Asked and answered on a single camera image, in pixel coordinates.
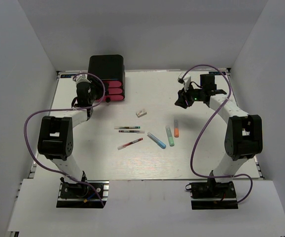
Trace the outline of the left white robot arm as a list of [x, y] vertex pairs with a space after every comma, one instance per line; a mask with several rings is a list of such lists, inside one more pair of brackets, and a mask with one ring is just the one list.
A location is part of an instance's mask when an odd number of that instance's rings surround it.
[[108, 83], [95, 80], [76, 84], [77, 96], [71, 102], [72, 110], [63, 117], [44, 116], [38, 138], [38, 153], [52, 161], [62, 172], [66, 183], [73, 183], [72, 191], [78, 197], [88, 194], [86, 175], [72, 155], [73, 128], [90, 119], [93, 103], [108, 94]]

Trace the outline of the pink top drawer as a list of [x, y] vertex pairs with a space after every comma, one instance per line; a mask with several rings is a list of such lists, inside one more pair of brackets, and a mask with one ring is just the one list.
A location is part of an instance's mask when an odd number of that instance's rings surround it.
[[104, 79], [104, 84], [108, 85], [108, 88], [120, 88], [122, 86], [122, 81], [115, 79]]

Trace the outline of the white eraser box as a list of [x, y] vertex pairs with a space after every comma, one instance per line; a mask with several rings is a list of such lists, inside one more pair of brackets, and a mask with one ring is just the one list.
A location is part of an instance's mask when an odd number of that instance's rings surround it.
[[140, 117], [142, 117], [142, 116], [145, 116], [146, 114], [147, 114], [146, 109], [141, 109], [141, 110], [139, 110], [139, 111], [136, 112], [136, 116], [137, 116], [138, 118], [140, 118]]

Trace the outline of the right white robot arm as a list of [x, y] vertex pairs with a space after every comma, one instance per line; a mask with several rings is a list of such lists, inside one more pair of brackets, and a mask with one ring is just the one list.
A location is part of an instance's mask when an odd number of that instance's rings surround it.
[[200, 75], [200, 86], [194, 88], [189, 74], [179, 75], [183, 89], [178, 91], [176, 106], [184, 109], [194, 102], [203, 102], [214, 110], [227, 124], [225, 155], [209, 175], [214, 180], [207, 184], [208, 193], [218, 197], [225, 191], [225, 184], [232, 181], [240, 167], [263, 149], [262, 119], [240, 109], [222, 89], [217, 89], [213, 74]]

